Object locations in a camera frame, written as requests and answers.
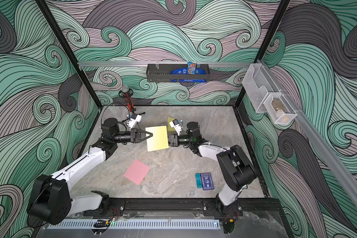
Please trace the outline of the light yellow square paper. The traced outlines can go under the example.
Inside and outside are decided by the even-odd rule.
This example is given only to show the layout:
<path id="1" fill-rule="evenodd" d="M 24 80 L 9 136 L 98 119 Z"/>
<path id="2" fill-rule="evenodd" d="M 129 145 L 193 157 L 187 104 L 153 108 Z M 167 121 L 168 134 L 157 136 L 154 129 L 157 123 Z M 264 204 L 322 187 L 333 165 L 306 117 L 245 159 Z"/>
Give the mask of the light yellow square paper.
<path id="1" fill-rule="evenodd" d="M 174 120 L 174 118 L 168 117 L 167 119 L 167 131 L 168 132 L 175 132 L 175 129 L 171 126 L 171 122 Z"/>

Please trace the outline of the pink square paper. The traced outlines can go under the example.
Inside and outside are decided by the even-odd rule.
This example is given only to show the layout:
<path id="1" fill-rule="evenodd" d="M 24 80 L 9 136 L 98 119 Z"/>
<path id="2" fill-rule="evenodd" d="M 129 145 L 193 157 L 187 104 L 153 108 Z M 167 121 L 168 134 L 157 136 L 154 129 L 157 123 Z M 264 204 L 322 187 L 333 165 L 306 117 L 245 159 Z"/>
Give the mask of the pink square paper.
<path id="1" fill-rule="evenodd" d="M 126 170 L 123 176 L 136 185 L 140 185 L 148 174 L 150 167 L 139 160 L 134 160 L 132 165 Z"/>

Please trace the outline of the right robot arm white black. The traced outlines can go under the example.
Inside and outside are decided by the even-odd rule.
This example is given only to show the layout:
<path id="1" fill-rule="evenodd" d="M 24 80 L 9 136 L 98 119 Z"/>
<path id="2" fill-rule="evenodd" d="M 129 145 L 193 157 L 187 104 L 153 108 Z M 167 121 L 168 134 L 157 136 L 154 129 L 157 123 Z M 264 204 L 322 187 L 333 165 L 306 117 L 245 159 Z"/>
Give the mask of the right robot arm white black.
<path id="1" fill-rule="evenodd" d="M 254 165 L 239 145 L 224 147 L 210 143 L 202 137 L 197 122 L 189 122 L 183 134 L 181 123 L 176 119 L 169 122 L 169 126 L 176 131 L 168 136 L 169 146 L 182 145 L 199 157 L 218 162 L 225 185 L 216 196 L 217 204 L 221 209 L 235 204 L 241 192 L 257 178 Z"/>

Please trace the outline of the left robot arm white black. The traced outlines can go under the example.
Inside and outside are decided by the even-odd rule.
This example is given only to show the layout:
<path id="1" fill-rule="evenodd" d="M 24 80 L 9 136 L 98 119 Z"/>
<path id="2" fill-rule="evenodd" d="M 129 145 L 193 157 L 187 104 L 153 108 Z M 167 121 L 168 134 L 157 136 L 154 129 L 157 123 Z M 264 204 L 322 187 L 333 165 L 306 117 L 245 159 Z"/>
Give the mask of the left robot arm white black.
<path id="1" fill-rule="evenodd" d="M 121 124 L 115 118 L 106 119 L 101 125 L 101 137 L 86 153 L 51 175 L 40 175 L 34 182 L 27 214 L 52 225 L 81 212 L 108 214 L 108 194 L 94 190 L 91 195 L 73 197 L 70 191 L 88 172 L 109 159 L 119 143 L 140 143 L 153 137 L 153 133 L 141 129 L 121 131 Z"/>

